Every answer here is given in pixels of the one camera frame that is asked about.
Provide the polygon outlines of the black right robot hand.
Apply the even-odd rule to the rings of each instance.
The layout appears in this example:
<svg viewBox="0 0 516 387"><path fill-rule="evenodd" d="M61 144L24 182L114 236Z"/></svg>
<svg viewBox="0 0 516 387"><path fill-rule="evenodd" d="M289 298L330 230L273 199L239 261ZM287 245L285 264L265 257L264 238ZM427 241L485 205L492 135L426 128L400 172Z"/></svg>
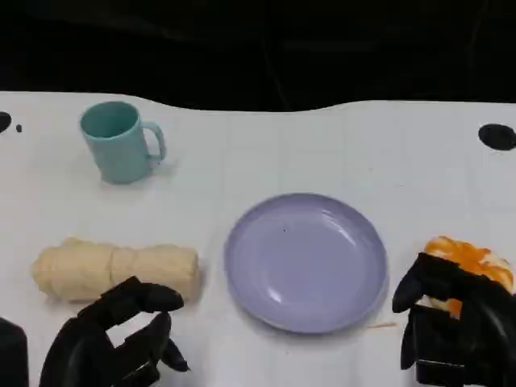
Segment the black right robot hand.
<svg viewBox="0 0 516 387"><path fill-rule="evenodd" d="M407 311L400 367L434 386L515 384L515 297L495 281L424 252L398 284Z"/></svg>

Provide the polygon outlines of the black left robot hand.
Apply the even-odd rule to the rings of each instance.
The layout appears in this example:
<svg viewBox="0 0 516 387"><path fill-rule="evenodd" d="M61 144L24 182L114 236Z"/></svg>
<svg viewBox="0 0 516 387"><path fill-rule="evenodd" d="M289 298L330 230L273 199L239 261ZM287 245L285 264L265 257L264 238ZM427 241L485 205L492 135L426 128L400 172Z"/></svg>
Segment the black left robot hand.
<svg viewBox="0 0 516 387"><path fill-rule="evenodd" d="M170 338L170 314L183 305L177 291L130 277L64 324L46 355L40 385L151 386L160 379L159 364L188 372ZM154 317L113 345L108 330L141 313Z"/></svg>

